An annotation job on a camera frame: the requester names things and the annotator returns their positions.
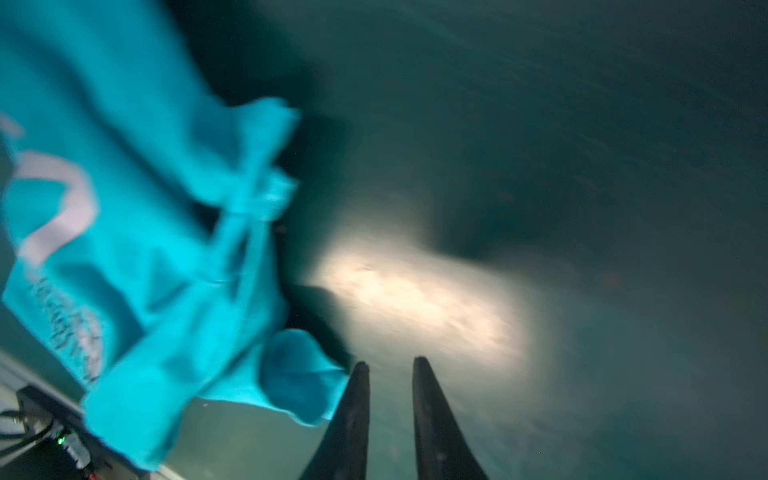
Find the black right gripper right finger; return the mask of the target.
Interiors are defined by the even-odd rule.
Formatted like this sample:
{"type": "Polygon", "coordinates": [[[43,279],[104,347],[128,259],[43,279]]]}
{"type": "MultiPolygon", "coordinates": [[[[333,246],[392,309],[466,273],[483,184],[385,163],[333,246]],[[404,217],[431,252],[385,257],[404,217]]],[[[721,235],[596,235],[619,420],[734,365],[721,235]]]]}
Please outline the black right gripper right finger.
{"type": "Polygon", "coordinates": [[[426,357],[412,376],[416,468],[419,479],[487,480],[469,448],[426,357]]]}

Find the teal printed t-shirt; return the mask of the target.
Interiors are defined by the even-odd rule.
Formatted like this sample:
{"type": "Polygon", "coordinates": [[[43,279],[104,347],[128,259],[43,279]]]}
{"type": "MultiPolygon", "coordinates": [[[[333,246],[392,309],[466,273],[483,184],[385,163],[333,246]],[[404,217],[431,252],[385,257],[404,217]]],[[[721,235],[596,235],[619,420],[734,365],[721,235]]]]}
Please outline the teal printed t-shirt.
{"type": "Polygon", "coordinates": [[[285,325],[276,163],[299,115],[229,107],[157,1],[5,1],[4,304],[85,390],[87,429],[155,470],[195,398],[330,419],[345,370],[285,325]]]}

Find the front aluminium rail base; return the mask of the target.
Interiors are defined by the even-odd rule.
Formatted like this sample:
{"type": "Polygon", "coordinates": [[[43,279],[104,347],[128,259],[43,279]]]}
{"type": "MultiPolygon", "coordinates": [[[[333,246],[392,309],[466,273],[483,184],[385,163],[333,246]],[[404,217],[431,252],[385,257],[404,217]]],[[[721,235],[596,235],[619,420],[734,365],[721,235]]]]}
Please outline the front aluminium rail base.
{"type": "Polygon", "coordinates": [[[167,466],[134,466],[90,434],[72,400],[1,354],[3,479],[179,479],[167,466]]]}

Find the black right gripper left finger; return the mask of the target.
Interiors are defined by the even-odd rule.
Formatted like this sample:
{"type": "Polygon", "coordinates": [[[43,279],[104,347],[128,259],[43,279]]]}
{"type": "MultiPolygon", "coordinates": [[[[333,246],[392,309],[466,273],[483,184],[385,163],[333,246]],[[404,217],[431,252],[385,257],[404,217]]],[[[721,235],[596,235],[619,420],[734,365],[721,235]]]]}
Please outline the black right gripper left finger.
{"type": "Polygon", "coordinates": [[[300,480],[365,480],[370,427],[370,368],[358,362],[300,480]]]}

